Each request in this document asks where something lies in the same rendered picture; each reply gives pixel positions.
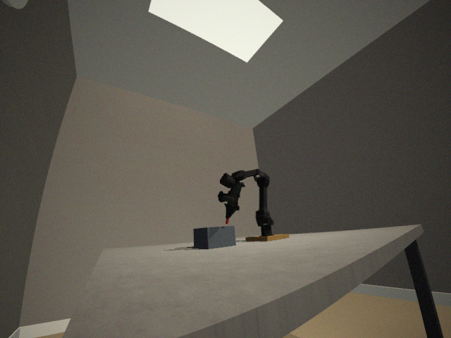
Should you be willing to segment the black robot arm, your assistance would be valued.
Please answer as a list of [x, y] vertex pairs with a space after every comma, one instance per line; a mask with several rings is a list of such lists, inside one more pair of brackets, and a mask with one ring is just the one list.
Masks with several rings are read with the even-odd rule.
[[[257, 177], [256, 175], [260, 175], [260, 177]], [[271, 225], [274, 225], [274, 221], [270, 217], [270, 213], [267, 210], [267, 188], [270, 184], [270, 177], [260, 171], [260, 169], [255, 170], [239, 170], [235, 173], [232, 173], [230, 176], [228, 173], [224, 173], [223, 177], [220, 179], [220, 183], [227, 187], [231, 188], [233, 190], [236, 190], [238, 192], [241, 192], [242, 187], [245, 187], [244, 182], [239, 182], [241, 180], [244, 180], [247, 177], [254, 177], [254, 180], [257, 182], [257, 185], [259, 186], [259, 210], [256, 211], [256, 222], [258, 227], [261, 227], [261, 235], [260, 237], [266, 237], [266, 236], [274, 236], [272, 235], [272, 229]], [[223, 193], [219, 192], [218, 194], [218, 200], [222, 203], [223, 196], [229, 196], [230, 192]], [[268, 225], [264, 225], [268, 224]]]

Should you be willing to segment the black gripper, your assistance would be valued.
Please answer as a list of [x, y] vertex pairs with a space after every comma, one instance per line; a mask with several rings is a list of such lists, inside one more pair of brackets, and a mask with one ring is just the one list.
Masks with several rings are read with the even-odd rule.
[[226, 207], [226, 215], [225, 218], [230, 218], [234, 212], [239, 211], [240, 207], [238, 206], [238, 199], [240, 197], [240, 192], [231, 189], [229, 196], [223, 196], [222, 201], [227, 201], [227, 204], [224, 204]]

